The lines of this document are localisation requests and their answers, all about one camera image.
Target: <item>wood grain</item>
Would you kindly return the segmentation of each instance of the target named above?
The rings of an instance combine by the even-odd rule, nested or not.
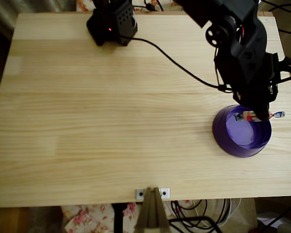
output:
[[[291,83],[279,87],[273,134],[257,156],[226,154],[211,132],[236,104],[148,44],[97,47],[88,14],[20,14],[0,87],[0,207],[134,201],[169,187],[174,200],[291,195]],[[260,17],[269,52],[284,53]],[[214,49],[188,16],[137,16],[149,39],[215,83]]]

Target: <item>metal bracket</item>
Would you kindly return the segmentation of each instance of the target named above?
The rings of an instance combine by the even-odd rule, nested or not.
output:
[[[160,188],[161,199],[170,199],[170,190],[169,188]],[[146,189],[136,189],[136,199],[144,200],[146,194]]]

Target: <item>black cable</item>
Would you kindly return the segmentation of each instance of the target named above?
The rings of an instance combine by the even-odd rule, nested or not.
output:
[[[217,56],[217,53],[218,53],[218,48],[215,48],[214,50],[214,56],[213,56],[213,60],[215,59],[215,57]],[[219,75],[218,75],[218,68],[217,66],[215,65],[215,62],[214,62],[214,72],[215,72],[215,76],[217,77],[217,83],[218,83],[218,89],[221,90],[222,92],[224,93],[233,93],[232,91],[226,91],[226,90],[229,90],[230,88],[227,88],[225,84],[220,84],[219,82]]]
[[[269,1],[266,1],[266,0],[261,0],[261,1],[264,2],[264,3],[267,3],[269,5],[272,5],[274,7],[277,7],[277,8],[279,8],[279,9],[285,11],[285,12],[291,13],[291,10],[285,9],[285,8],[281,7],[280,5],[276,5],[276,4],[274,4],[272,2],[269,2]]]
[[[267,224],[266,226],[264,226],[260,231],[263,232],[265,231],[267,228],[271,227],[275,222],[277,222],[278,220],[280,220],[284,215],[286,215],[288,212],[291,211],[291,206],[285,211],[283,212],[281,215],[279,215],[277,218],[275,218],[273,221],[271,221],[269,224]]]
[[[161,3],[160,3],[160,1],[159,0],[156,0],[157,1],[157,3],[159,4],[159,6],[160,6],[160,9],[161,9],[161,11],[164,11],[164,9],[163,9],[163,7],[162,7],[162,5],[161,5]]]
[[[188,228],[188,226],[187,226],[186,224],[184,224],[184,220],[182,220],[182,218],[181,218],[181,216],[179,215],[179,213],[178,213],[177,211],[175,211],[173,204],[175,204],[175,206],[177,207],[176,202],[175,202],[175,201],[172,201],[172,202],[170,202],[170,204],[171,204],[171,209],[173,210],[173,212],[174,212],[174,214],[176,215],[176,217],[177,217],[178,219],[181,219],[180,222],[182,223],[182,225],[184,226],[184,228],[185,228],[188,232],[190,232],[190,233],[194,233],[194,232],[192,232],[192,231]]]
[[[151,41],[145,40],[145,39],[140,39],[140,38],[134,38],[134,37],[128,37],[128,36],[124,36],[124,35],[120,35],[120,37],[125,38],[125,39],[130,39],[130,40],[139,40],[139,41],[143,41],[146,42],[152,46],[154,46],[156,49],[158,49],[162,54],[164,54],[165,57],[167,57],[173,64],[175,64],[176,66],[178,66],[180,69],[182,69],[184,72],[186,72],[187,74],[189,74],[191,77],[193,77],[194,79],[196,79],[197,81],[201,82],[202,84],[212,87],[212,88],[216,88],[218,89],[218,86],[210,84],[202,79],[200,79],[199,77],[195,76],[194,74],[192,74],[190,71],[188,71],[187,69],[185,69],[184,67],[182,67],[181,65],[179,65],[177,62],[175,62],[170,56],[168,56],[163,50],[161,50],[160,47],[158,47],[156,44],[152,43]]]
[[[160,1],[159,1],[159,0],[156,0],[156,1],[157,1],[158,5],[160,6],[161,11],[164,11],[164,9],[163,9],[163,7],[162,7]]]
[[[215,59],[215,57],[217,56],[217,52],[218,52],[218,48],[215,48],[213,59]],[[214,71],[215,71],[215,76],[217,77],[217,83],[218,83],[218,86],[219,86],[220,83],[219,83],[218,69],[217,69],[217,66],[215,64],[214,64]]]
[[[133,7],[141,7],[141,8],[146,8],[146,6],[133,6]]]
[[[281,7],[285,7],[285,6],[291,6],[291,3],[288,3],[288,4],[282,4],[282,5],[279,5],[279,6],[281,6]],[[276,7],[274,7],[274,8],[272,8],[271,10],[269,10],[269,11],[273,11],[273,10],[276,10],[276,9],[278,9],[278,7],[276,6]]]
[[[170,219],[169,220],[169,224],[171,224],[172,222],[182,222],[182,221],[197,221],[197,220],[201,220],[201,221],[208,221],[210,223],[210,225],[213,227],[213,230],[216,230],[217,233],[222,233],[222,231],[220,230],[220,228],[214,223],[214,221],[207,216],[197,216],[197,217],[185,217],[185,218],[176,218],[176,219]]]
[[[204,217],[205,216],[205,213],[206,213],[206,210],[207,210],[207,206],[208,206],[208,202],[207,202],[207,200],[205,200],[205,202],[206,202],[206,205],[205,205],[205,209],[204,209],[204,212],[203,212],[203,214],[202,214],[202,217]],[[181,210],[181,206],[180,206],[180,204],[179,204],[179,202],[178,201],[175,201],[175,205],[176,205],[176,207],[178,207],[179,208],[179,211],[180,211],[180,213],[182,214],[182,216],[183,217],[186,217],[185,216],[185,214],[183,213],[183,211]],[[189,224],[190,224],[190,226],[188,226],[188,225],[186,225],[186,227],[188,227],[188,228],[198,228],[198,229],[202,229],[202,230],[204,230],[205,228],[203,228],[203,227],[198,227],[198,225],[201,223],[201,221],[202,220],[199,220],[196,224],[194,224],[194,223],[191,223],[191,222],[188,222]]]
[[[206,201],[206,207],[205,207],[205,210],[204,210],[204,213],[203,213],[202,217],[205,216],[206,209],[207,209],[207,200],[205,200],[205,201]],[[184,215],[184,213],[183,213],[182,210],[181,210],[181,206],[180,206],[179,202],[178,202],[178,201],[172,201],[172,202],[175,204],[176,207],[178,207],[178,209],[179,209],[180,213],[182,214],[182,216],[183,216],[184,218],[186,218],[186,216]],[[176,217],[177,217],[177,218],[180,218],[180,215],[179,215],[179,214],[174,210],[173,203],[171,203],[172,210],[173,210],[174,214],[176,215]],[[221,218],[222,215],[223,215],[224,209],[225,209],[225,205],[226,205],[226,199],[224,199],[223,207],[222,207],[222,211],[221,211],[221,213],[220,213],[220,215],[219,215],[219,218],[218,218],[218,220],[215,222],[216,226],[217,226],[219,223],[222,223],[222,222],[224,221],[224,219],[228,216],[230,206],[229,206],[228,209],[226,210],[226,212],[225,212],[223,218]],[[190,226],[184,224],[183,221],[181,222],[182,225],[185,227],[185,229],[187,229],[187,230],[188,230],[189,232],[191,232],[191,233],[194,233],[194,232],[192,232],[192,231],[191,231],[190,229],[188,229],[188,228],[198,228],[198,229],[201,229],[201,230],[210,230],[208,233],[211,233],[211,232],[213,232],[213,231],[215,230],[213,226],[209,226],[209,227],[198,227],[198,224],[199,224],[202,220],[199,220],[199,222],[196,223],[196,224],[193,224],[192,222],[187,221],[187,222],[190,224]]]
[[[278,29],[278,31],[282,32],[282,33],[288,33],[288,34],[291,34],[291,32],[288,32],[288,31],[285,31],[285,30],[282,30],[282,29]]]

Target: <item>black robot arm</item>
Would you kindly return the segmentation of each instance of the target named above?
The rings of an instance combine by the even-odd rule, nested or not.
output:
[[[176,0],[200,26],[210,21],[207,41],[218,49],[214,59],[223,85],[239,104],[261,120],[269,118],[269,103],[278,94],[280,72],[291,72],[291,58],[278,60],[265,51],[267,35],[257,17],[258,0]],[[126,46],[137,32],[131,0],[94,0],[97,7],[87,27],[98,45],[106,40]]]

